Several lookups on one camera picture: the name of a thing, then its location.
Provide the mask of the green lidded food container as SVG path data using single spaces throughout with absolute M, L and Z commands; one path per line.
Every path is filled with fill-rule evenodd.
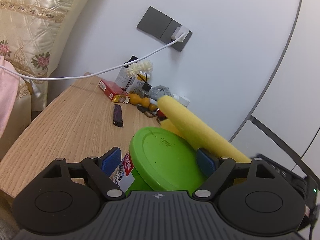
M 132 191 L 181 190 L 192 194 L 206 180 L 188 142 L 157 127 L 135 133 L 110 179 L 126 195 Z

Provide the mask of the yellow cleaning cloth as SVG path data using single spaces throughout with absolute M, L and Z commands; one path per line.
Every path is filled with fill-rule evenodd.
M 174 98 L 165 95 L 157 101 L 157 105 L 167 117 L 161 121 L 161 128 L 182 137 L 193 149 L 204 148 L 212 156 L 230 157 L 237 163 L 251 162 L 249 157 Z

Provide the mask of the wooden bedside table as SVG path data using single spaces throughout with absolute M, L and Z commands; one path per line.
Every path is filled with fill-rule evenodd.
M 122 105 L 124 126 L 113 124 L 113 103 L 99 88 L 100 78 L 75 81 L 24 130 L 1 161 L 1 191 L 15 198 L 54 159 L 77 163 L 117 146 L 125 154 L 132 136 L 159 126 L 131 104 Z

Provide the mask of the orange gourd ornament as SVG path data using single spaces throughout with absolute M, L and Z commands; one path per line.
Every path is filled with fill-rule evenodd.
M 131 103 L 132 105 L 140 105 L 150 111 L 155 111 L 158 108 L 157 102 L 148 97 L 141 98 L 138 94 L 132 93 L 129 94 L 129 98 L 129 103 Z

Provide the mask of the red round bead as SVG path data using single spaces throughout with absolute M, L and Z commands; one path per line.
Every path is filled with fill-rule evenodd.
M 165 120 L 167 118 L 161 110 L 157 111 L 157 116 L 160 120 Z

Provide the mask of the red cigarette box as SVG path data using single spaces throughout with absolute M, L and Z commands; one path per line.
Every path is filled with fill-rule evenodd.
M 103 93 L 114 103 L 129 103 L 130 97 L 115 82 L 101 79 L 99 87 Z

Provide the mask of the grey crumpled cloth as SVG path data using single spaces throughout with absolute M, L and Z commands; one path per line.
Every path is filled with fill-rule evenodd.
M 171 96 L 171 91 L 168 87 L 165 87 L 163 85 L 152 87 L 149 91 L 149 98 L 155 101 L 165 95 Z

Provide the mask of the white flower reed diffuser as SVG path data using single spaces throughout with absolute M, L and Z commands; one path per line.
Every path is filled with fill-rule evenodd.
M 141 88 L 148 80 L 153 71 L 153 64 L 149 60 L 133 63 L 125 70 L 129 77 L 129 82 L 125 88 L 128 94 L 135 93 L 138 88 Z

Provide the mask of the pink bedsheet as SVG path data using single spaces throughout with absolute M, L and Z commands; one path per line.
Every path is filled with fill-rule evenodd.
M 16 74 L 13 65 L 6 61 L 4 56 L 1 56 L 1 136 L 7 126 L 17 96 L 20 77 Z

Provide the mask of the white charger plug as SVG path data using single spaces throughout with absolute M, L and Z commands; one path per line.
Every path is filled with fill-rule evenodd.
M 177 27 L 171 36 L 172 40 L 177 40 L 178 42 L 183 42 L 187 35 L 189 34 L 189 29 L 185 26 Z

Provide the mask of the cream quilted headboard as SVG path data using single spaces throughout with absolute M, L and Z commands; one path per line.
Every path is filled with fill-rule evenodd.
M 16 99 L 1 117 L 1 156 L 47 106 L 47 78 L 56 70 L 68 37 L 88 0 L 1 0 L 1 65 L 16 72 Z

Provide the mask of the grey wall socket panel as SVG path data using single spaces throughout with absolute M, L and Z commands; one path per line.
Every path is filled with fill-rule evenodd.
M 137 25 L 137 29 L 149 34 L 164 44 L 174 39 L 172 35 L 182 25 L 154 7 L 149 7 Z

